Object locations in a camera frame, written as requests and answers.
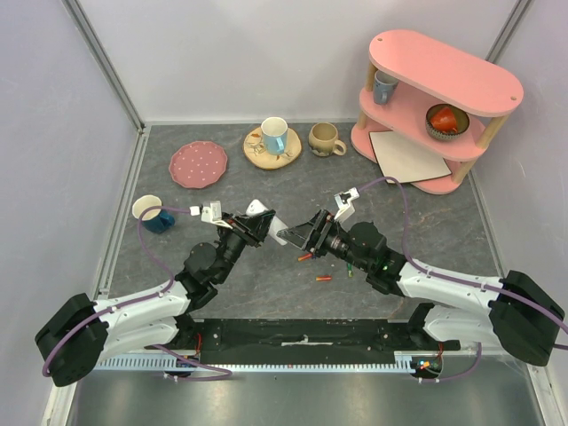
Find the speckled gray surface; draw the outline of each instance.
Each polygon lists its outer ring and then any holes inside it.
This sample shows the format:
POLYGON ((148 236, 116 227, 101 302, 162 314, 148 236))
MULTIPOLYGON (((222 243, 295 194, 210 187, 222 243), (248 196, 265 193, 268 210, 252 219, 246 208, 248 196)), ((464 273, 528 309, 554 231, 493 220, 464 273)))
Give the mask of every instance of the speckled gray surface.
MULTIPOLYGON (((151 129, 134 200, 151 193, 164 205, 189 207, 220 200, 223 210, 244 213, 255 198, 276 209, 287 225, 309 220, 320 208, 336 211, 333 195, 381 176, 378 166, 357 154, 350 142, 352 123, 339 123, 340 138, 348 145, 345 156, 319 158, 307 147, 311 124, 291 124, 304 144, 300 157, 280 170, 261 170, 242 152, 242 142, 256 125, 154 126, 151 129), (170 157, 195 140, 212 140, 229 157, 227 172, 214 185, 187 190, 172 182, 170 157)), ((414 257, 451 270, 495 274, 489 245, 469 180, 448 195, 430 195, 405 185, 410 209, 409 246, 414 257)), ((183 268, 190 248, 213 241, 212 225, 196 217, 175 215, 176 225, 161 235, 145 233, 148 247, 174 271, 183 268)), ((379 184, 356 201, 356 221, 374 221, 389 246, 400 250, 402 200, 396 186, 379 184)), ((347 278, 343 262, 324 258, 297 262, 302 253, 267 239, 261 248, 245 248, 229 279, 218 286, 219 295, 196 318, 397 318, 406 319, 416 301, 384 296, 370 288, 365 274, 347 278), (331 274, 332 281, 315 277, 331 274)), ((129 217, 114 270, 111 296, 123 296, 166 280, 138 244, 136 221, 129 217)))

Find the pink shelf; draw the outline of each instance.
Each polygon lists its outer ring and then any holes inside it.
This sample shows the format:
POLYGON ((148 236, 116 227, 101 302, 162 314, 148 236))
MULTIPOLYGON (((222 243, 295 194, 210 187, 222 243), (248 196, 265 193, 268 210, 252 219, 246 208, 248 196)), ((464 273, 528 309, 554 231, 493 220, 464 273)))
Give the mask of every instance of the pink shelf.
POLYGON ((440 142, 431 138, 426 132, 426 112, 440 100, 406 83, 398 84, 386 105, 377 105, 373 101, 373 92, 365 89, 359 94, 359 103, 368 117, 448 160, 467 162, 485 152, 476 146, 485 126, 473 116, 469 117, 468 131, 456 140, 440 142))
MULTIPOLYGON (((376 162, 375 153, 373 152, 373 147, 371 146, 371 138, 369 137, 369 132, 371 131, 388 131, 387 127, 383 126, 378 122, 374 122, 371 119, 367 119, 367 126, 365 129, 360 129, 357 125, 353 126, 351 130, 351 143, 353 148, 359 154, 367 157, 372 162, 376 162)), ((455 172, 460 166, 459 162, 453 162, 446 160, 447 166, 452 172, 455 172)), ((422 182, 414 182, 412 185, 417 188, 422 189, 426 193, 443 194, 450 193, 455 190, 459 184, 452 181, 452 176, 439 177, 437 179, 424 180, 422 182)))
POLYGON ((400 81, 471 114, 507 115, 523 100, 523 86, 506 69, 415 31, 377 35, 369 58, 400 81))

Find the blue mug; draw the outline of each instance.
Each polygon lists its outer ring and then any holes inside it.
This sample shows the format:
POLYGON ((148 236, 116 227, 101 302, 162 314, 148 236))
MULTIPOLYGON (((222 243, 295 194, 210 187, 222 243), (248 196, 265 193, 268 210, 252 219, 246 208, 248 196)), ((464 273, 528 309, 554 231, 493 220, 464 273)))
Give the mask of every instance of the blue mug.
POLYGON ((281 155, 286 151, 288 124, 280 117, 270 117, 260 125, 263 144, 268 154, 281 155))
POLYGON ((373 100, 376 104, 384 105, 391 100, 397 89, 398 79, 381 70, 375 73, 375 85, 373 86, 373 100))
MULTIPOLYGON (((132 204, 132 216, 136 219, 149 207, 161 206, 162 200, 155 195, 144 195, 132 204)), ((163 209, 153 209, 142 217, 142 226, 151 233, 163 233, 176 223, 176 219, 163 209)))

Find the polka dot plate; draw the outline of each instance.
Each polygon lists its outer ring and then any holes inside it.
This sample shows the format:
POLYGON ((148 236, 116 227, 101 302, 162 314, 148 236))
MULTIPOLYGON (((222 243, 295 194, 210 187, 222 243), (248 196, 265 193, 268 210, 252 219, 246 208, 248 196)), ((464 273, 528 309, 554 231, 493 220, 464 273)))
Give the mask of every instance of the polka dot plate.
POLYGON ((225 150, 210 140, 196 140, 182 146, 170 162, 171 178, 188 189, 213 185, 226 169, 225 150))

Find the bowl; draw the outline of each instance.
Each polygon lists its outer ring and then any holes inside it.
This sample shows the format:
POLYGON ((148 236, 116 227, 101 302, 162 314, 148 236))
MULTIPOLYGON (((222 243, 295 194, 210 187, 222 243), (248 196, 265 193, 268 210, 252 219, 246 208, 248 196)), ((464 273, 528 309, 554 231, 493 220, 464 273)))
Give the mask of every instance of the bowl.
POLYGON ((453 105, 437 104, 435 106, 431 106, 428 112, 426 113, 426 131, 428 131, 428 134, 436 140, 441 140, 441 141, 454 140, 459 136, 461 136, 463 133, 465 133, 468 128, 469 128, 468 113, 453 105), (457 129, 458 129, 457 133, 454 133, 453 131, 443 132, 434 129, 434 126, 432 126, 432 123, 430 122, 431 118, 434 116, 435 113, 437 113, 443 107, 449 107, 454 113, 455 120, 457 121, 457 129))

